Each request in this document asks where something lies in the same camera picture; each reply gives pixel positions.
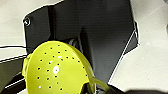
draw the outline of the white wall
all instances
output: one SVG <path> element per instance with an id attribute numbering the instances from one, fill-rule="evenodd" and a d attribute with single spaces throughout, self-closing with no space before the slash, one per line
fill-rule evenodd
<path id="1" fill-rule="evenodd" d="M 163 0 L 131 0 L 140 46 L 125 55 L 110 83 L 127 91 L 168 91 L 168 4 Z"/>
<path id="2" fill-rule="evenodd" d="M 1 0 L 0 47 L 25 46 L 23 18 L 33 10 L 62 0 Z M 26 54 L 23 48 L 0 49 L 0 60 Z"/>

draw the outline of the black panel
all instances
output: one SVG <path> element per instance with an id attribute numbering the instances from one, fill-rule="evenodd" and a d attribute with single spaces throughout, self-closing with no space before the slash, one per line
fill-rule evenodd
<path id="1" fill-rule="evenodd" d="M 56 40 L 56 36 L 55 36 L 56 11 L 54 9 L 54 5 L 48 6 L 48 16 L 49 16 L 49 24 L 50 24 L 50 38 L 49 38 L 49 40 Z"/>
<path id="2" fill-rule="evenodd" d="M 80 25 L 87 35 L 81 36 L 83 53 L 96 78 L 107 83 L 134 31 L 130 2 L 78 0 L 78 9 Z"/>
<path id="3" fill-rule="evenodd" d="M 39 44 L 50 38 L 50 24 L 48 16 L 48 7 L 42 7 L 30 14 L 26 18 L 30 19 L 30 25 L 25 27 L 26 46 L 36 48 Z"/>
<path id="4" fill-rule="evenodd" d="M 79 37 L 80 27 L 75 0 L 65 0 L 54 6 L 56 10 L 56 39 Z"/>

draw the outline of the yellow colander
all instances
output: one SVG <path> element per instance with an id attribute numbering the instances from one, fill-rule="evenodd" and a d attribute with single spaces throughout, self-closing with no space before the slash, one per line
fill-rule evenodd
<path id="1" fill-rule="evenodd" d="M 94 78 L 85 56 L 59 41 L 45 42 L 29 54 L 22 75 L 28 94 L 81 94 L 85 83 L 89 83 L 93 94 L 96 84 L 108 90 L 105 83 Z"/>

